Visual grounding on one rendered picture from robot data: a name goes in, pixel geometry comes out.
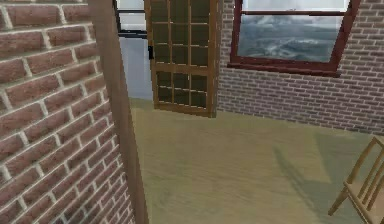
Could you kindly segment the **brown wooden grid door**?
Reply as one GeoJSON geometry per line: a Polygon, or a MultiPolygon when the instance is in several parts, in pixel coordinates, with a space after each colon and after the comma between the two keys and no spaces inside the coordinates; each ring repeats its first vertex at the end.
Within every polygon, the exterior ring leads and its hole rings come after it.
{"type": "Polygon", "coordinates": [[[216,116],[219,0],[144,0],[156,109],[216,116]]]}

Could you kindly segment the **black framed window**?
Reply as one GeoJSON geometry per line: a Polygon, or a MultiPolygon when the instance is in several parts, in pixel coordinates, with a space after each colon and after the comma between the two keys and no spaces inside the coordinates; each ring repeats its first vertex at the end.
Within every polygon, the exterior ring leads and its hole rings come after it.
{"type": "Polygon", "coordinates": [[[118,35],[146,39],[144,0],[113,0],[118,35]]]}

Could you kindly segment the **dark red framed window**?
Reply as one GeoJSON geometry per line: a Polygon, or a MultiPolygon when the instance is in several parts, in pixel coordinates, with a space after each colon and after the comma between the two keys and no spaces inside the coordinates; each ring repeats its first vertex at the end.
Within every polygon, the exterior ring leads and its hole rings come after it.
{"type": "Polygon", "coordinates": [[[230,68],[337,77],[361,0],[235,0],[230,68]]]}

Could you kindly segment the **light wooden chair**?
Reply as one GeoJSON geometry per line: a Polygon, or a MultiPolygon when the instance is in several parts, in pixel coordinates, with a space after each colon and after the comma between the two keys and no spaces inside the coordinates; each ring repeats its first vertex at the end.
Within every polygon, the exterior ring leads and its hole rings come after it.
{"type": "Polygon", "coordinates": [[[352,203],[357,214],[365,224],[384,224],[384,138],[373,136],[360,154],[349,176],[343,182],[343,189],[328,210],[332,216],[346,200],[352,203]],[[379,146],[378,156],[374,160],[363,182],[356,180],[368,154],[379,146]]]}

